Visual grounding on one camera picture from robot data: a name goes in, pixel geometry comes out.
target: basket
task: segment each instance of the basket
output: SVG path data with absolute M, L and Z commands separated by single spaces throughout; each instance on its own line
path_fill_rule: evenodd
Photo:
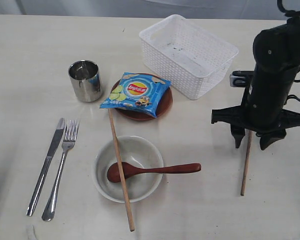
M 143 62 L 191 100 L 222 81 L 238 49 L 180 15 L 139 33 Z

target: stainless steel cup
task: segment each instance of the stainless steel cup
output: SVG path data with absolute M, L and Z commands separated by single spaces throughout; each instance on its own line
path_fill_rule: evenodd
M 103 93 L 98 65 L 93 61 L 77 61 L 69 67 L 69 77 L 76 97 L 82 102 L 93 102 Z

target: brown plate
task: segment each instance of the brown plate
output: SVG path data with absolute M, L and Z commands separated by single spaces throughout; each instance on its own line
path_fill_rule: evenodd
M 119 81 L 117 81 L 112 89 L 111 92 L 119 85 Z M 173 103 L 173 98 L 172 98 L 172 92 L 170 87 L 164 92 L 158 107 L 156 108 L 155 114 L 156 117 L 160 117 L 162 114 L 164 114 L 166 111 L 169 110 L 169 108 L 171 107 Z M 128 119 L 132 119 L 132 120 L 136 120 L 136 121 L 148 121 L 148 120 L 152 120 L 152 119 L 156 119 L 153 116 L 150 116 L 148 114 L 142 113 L 142 112 L 138 112 L 138 111 L 130 111 L 130 110 L 125 110 L 125 109 L 120 109 L 120 108 L 115 108 L 115 110 L 121 114 L 122 116 L 128 118 Z

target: table knife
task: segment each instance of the table knife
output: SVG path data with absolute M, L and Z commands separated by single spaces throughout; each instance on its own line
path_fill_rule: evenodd
M 38 199 L 42 190 L 42 187 L 44 185 L 47 173 L 48 173 L 48 169 L 51 163 L 52 158 L 55 155 L 55 152 L 59 146 L 59 143 L 62 139 L 62 136 L 64 134 L 64 129 L 65 129 L 65 119 L 62 117 L 60 118 L 58 125 L 56 126 L 48 153 L 45 157 L 44 160 L 44 164 L 43 167 L 41 169 L 38 181 L 36 182 L 35 188 L 34 188 L 34 192 L 32 194 L 32 198 L 31 201 L 29 203 L 28 209 L 26 211 L 26 215 L 27 216 L 32 216 L 32 214 L 34 213 L 37 203 L 38 203 Z

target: ceramic bowl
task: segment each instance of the ceramic bowl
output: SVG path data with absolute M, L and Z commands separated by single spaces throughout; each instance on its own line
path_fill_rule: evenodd
M 139 136 L 118 136 L 120 155 L 123 162 L 138 168 L 161 168 L 164 161 L 159 150 L 148 140 Z M 98 153 L 92 166 L 92 177 L 96 189 L 105 198 L 124 203 L 121 182 L 113 183 L 107 178 L 109 167 L 116 163 L 113 141 L 108 142 Z M 144 173 L 126 180 L 130 202 L 137 202 L 153 193 L 162 174 Z

